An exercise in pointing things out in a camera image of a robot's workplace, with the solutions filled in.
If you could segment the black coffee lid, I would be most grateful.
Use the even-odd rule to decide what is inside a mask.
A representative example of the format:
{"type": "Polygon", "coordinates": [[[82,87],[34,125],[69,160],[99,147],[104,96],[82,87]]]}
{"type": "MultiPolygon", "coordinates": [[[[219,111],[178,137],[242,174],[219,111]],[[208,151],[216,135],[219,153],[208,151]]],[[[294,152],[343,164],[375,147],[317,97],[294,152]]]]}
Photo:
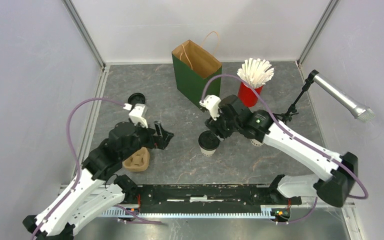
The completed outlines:
{"type": "Polygon", "coordinates": [[[134,106],[136,104],[145,104],[146,97],[143,93],[135,92],[128,97],[127,103],[134,106]]]}
{"type": "Polygon", "coordinates": [[[199,146],[206,151],[216,150],[220,146],[219,138],[210,130],[202,132],[198,137],[199,146]]]}

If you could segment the white paper coffee cup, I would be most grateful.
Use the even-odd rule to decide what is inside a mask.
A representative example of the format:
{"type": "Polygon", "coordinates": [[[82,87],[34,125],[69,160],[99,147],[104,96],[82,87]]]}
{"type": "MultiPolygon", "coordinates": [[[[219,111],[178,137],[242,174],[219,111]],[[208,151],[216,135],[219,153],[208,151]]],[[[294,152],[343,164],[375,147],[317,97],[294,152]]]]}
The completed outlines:
{"type": "Polygon", "coordinates": [[[206,156],[206,157],[211,157],[215,152],[217,148],[205,148],[205,147],[200,147],[201,153],[206,156]]]}

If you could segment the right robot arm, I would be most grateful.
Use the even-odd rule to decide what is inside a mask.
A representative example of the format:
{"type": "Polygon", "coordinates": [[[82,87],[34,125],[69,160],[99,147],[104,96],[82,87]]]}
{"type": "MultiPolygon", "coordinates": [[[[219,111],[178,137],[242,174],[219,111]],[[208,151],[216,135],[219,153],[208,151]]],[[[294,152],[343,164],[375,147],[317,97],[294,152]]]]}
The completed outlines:
{"type": "Polygon", "coordinates": [[[251,111],[236,95],[224,99],[207,95],[199,105],[210,115],[205,125],[221,141],[239,133],[253,145],[280,150],[311,170],[309,175],[278,176],[268,191],[273,203],[282,204],[293,197],[318,197],[341,208],[350,197],[358,174],[358,157],[353,153],[328,150],[296,133],[268,111],[251,111]]]}

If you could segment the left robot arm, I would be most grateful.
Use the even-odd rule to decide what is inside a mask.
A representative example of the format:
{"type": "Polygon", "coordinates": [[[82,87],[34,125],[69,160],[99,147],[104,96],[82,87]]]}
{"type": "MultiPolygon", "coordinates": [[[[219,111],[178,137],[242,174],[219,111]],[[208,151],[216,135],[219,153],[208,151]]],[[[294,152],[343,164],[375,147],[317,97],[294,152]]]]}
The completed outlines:
{"type": "Polygon", "coordinates": [[[137,185],[126,175],[118,176],[108,189],[92,200],[85,199],[122,168],[122,163],[142,148],[164,150],[174,134],[163,129],[132,122],[119,122],[81,165],[81,170],[61,195],[38,215],[22,221],[26,230],[38,240],[72,240],[82,228],[112,206],[133,203],[137,185]]]}

